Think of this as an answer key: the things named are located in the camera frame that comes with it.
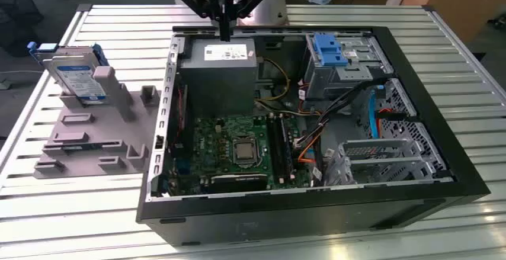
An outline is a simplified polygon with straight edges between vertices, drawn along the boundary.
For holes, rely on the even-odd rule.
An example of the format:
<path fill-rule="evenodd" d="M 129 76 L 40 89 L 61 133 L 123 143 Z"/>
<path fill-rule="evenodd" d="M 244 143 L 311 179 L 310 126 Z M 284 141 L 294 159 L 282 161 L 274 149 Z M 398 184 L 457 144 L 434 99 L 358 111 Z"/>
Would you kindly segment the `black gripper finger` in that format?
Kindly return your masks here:
<path fill-rule="evenodd" d="M 208 0 L 182 0 L 200 18 L 210 18 L 219 29 L 220 40 L 224 41 L 224 12 L 222 5 Z"/>
<path fill-rule="evenodd" d="M 262 0 L 224 0 L 224 41 L 230 41 L 234 34 L 232 22 L 244 19 Z"/>

